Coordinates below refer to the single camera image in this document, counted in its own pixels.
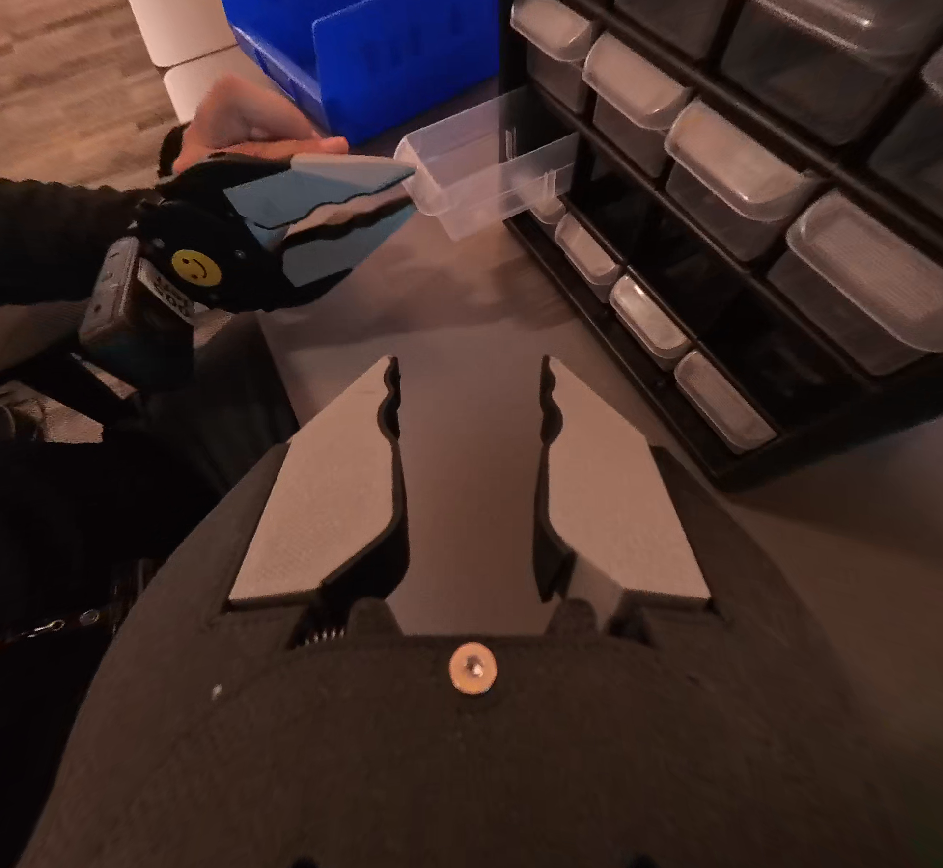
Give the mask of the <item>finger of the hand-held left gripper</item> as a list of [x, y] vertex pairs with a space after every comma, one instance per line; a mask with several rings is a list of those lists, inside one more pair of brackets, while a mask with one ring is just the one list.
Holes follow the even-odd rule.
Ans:
[[403, 198], [345, 222], [322, 224], [296, 234], [302, 241], [282, 254], [286, 279], [302, 288], [342, 272], [349, 272], [373, 255], [416, 213]]
[[296, 155], [276, 173], [223, 189], [233, 208], [261, 229], [340, 225], [408, 205], [416, 168], [368, 155]]

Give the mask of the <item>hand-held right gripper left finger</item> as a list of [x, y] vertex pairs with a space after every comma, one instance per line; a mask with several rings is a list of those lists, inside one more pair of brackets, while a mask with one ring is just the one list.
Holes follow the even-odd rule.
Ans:
[[396, 590], [409, 566], [400, 403], [384, 356], [290, 439], [230, 606], [351, 607]]

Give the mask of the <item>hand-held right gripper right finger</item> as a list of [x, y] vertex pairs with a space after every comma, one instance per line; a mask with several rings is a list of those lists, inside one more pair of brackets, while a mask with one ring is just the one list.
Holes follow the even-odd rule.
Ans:
[[538, 402], [539, 600], [587, 603], [605, 633], [645, 607], [703, 612], [711, 591], [647, 439], [556, 357], [541, 361]]

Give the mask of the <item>clear plastic drawer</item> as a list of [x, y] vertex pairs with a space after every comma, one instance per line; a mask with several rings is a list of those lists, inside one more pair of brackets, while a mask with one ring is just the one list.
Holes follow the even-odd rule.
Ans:
[[572, 185], [579, 135], [523, 86], [405, 135], [394, 158], [418, 212], [449, 238], [529, 212], [555, 224]]

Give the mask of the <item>blue plastic bin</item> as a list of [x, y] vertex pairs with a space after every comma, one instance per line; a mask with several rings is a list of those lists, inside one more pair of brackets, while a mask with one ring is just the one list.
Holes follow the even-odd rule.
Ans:
[[368, 142], [495, 76], [499, 0], [222, 0], [237, 44], [316, 124]]

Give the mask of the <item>person's left forearm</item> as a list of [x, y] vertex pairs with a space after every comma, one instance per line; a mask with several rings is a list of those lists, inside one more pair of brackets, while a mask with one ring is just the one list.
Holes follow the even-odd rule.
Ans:
[[154, 190], [1, 180], [1, 304], [87, 299], [111, 245]]

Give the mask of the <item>person's left hand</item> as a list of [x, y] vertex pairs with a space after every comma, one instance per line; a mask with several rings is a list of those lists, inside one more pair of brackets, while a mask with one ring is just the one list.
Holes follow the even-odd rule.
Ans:
[[197, 106], [171, 171], [179, 174], [218, 154], [279, 160], [348, 152], [344, 137], [320, 135], [284, 95], [231, 75], [219, 80]]

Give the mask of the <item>person's dark trousers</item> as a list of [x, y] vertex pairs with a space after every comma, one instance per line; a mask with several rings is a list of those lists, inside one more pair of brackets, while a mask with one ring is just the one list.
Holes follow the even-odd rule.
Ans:
[[[117, 567], [163, 564], [297, 429], [256, 317], [242, 315], [197, 351], [185, 388], [100, 442], [3, 444], [2, 633], [105, 606]], [[28, 843], [108, 646], [101, 631], [50, 631], [2, 647], [2, 866]]]

